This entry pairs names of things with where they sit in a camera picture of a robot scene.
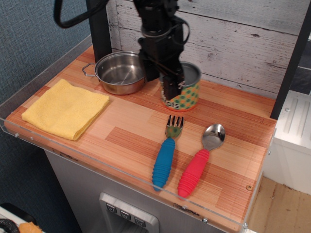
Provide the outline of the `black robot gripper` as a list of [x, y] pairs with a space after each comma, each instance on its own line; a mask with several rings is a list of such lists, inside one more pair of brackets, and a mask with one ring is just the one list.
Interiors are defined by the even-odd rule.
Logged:
[[184, 35], [171, 33], [151, 38], [141, 37], [139, 58], [146, 81], [150, 82], [163, 75], [163, 91], [167, 100], [179, 96], [185, 85], [184, 72], [179, 56], [184, 50]]

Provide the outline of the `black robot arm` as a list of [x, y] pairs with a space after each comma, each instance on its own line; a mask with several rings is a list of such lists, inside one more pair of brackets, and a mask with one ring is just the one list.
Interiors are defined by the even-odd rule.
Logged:
[[173, 99], [185, 86], [179, 57], [189, 39], [183, 31], [188, 23], [175, 15], [179, 9], [175, 0], [136, 0], [134, 5], [142, 22], [138, 55], [145, 79], [161, 77], [165, 98]]

